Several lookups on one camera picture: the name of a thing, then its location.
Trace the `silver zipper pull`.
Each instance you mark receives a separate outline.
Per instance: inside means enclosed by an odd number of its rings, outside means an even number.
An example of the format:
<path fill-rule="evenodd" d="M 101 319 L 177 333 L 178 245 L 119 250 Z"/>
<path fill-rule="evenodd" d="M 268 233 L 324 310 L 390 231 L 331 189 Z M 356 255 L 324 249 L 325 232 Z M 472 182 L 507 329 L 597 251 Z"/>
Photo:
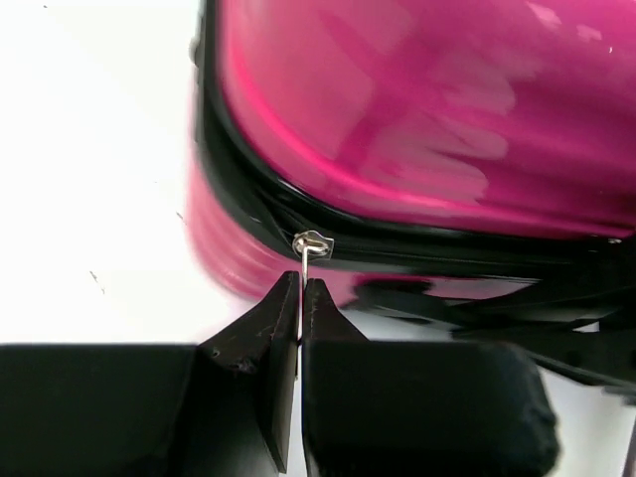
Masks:
<path fill-rule="evenodd" d="M 293 250 L 300 257 L 300 285 L 298 305 L 297 344 L 302 343 L 304 295 L 309 278 L 309 262 L 313 259 L 330 259 L 335 241 L 317 231 L 309 230 L 298 233 L 292 242 Z"/>

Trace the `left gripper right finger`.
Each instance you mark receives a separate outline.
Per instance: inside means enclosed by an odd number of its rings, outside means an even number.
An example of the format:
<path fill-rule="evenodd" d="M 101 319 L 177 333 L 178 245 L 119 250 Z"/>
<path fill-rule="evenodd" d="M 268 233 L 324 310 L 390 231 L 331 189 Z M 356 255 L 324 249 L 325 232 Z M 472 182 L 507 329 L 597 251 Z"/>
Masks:
<path fill-rule="evenodd" d="M 370 340 L 312 279 L 301 356 L 311 476 L 544 476 L 557 463 L 557 417 L 518 347 Z"/>

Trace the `pink hard-shell suitcase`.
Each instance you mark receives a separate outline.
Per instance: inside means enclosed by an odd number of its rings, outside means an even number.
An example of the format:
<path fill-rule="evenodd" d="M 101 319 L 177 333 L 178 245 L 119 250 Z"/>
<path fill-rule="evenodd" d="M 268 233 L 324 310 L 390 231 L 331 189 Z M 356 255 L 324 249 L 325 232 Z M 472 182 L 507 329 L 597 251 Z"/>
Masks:
<path fill-rule="evenodd" d="M 635 391 L 631 1 L 205 1 L 187 224 L 261 298 L 524 347 Z"/>

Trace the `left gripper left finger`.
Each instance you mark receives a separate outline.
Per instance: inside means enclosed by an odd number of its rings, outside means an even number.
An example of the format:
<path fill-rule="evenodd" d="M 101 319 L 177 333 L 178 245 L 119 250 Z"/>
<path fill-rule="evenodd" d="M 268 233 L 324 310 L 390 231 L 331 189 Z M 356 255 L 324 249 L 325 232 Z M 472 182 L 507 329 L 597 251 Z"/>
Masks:
<path fill-rule="evenodd" d="M 287 469 L 299 277 L 201 344 L 1 349 L 5 476 L 276 476 Z"/>

